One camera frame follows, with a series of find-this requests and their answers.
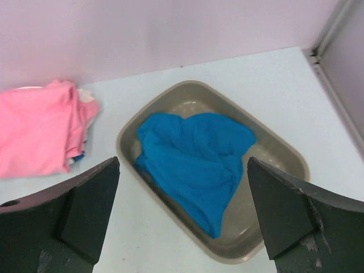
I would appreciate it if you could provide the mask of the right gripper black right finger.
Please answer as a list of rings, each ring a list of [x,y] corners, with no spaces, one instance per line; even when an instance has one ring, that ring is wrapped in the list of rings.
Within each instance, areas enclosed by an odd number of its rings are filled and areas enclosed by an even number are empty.
[[[247,175],[277,272],[363,272],[363,202],[251,157]]]

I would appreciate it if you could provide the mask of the beige plastic tray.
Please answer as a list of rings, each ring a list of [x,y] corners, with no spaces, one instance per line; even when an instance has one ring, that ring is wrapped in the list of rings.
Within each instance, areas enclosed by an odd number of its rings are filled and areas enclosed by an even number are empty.
[[[120,131],[117,153],[180,228],[224,264],[263,247],[248,160],[309,179],[292,146],[199,81],[180,82],[143,107]]]

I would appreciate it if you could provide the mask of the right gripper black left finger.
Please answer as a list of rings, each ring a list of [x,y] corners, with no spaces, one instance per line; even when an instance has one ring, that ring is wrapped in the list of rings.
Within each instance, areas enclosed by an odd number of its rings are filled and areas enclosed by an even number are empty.
[[[92,272],[119,182],[119,160],[1,204],[1,272]]]

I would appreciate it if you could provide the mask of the blue t shirt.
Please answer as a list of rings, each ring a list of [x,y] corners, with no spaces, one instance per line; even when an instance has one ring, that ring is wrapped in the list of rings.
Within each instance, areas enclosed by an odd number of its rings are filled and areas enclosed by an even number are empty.
[[[188,118],[150,115],[137,130],[135,166],[149,174],[211,238],[243,176],[243,156],[256,143],[251,129],[216,113]]]

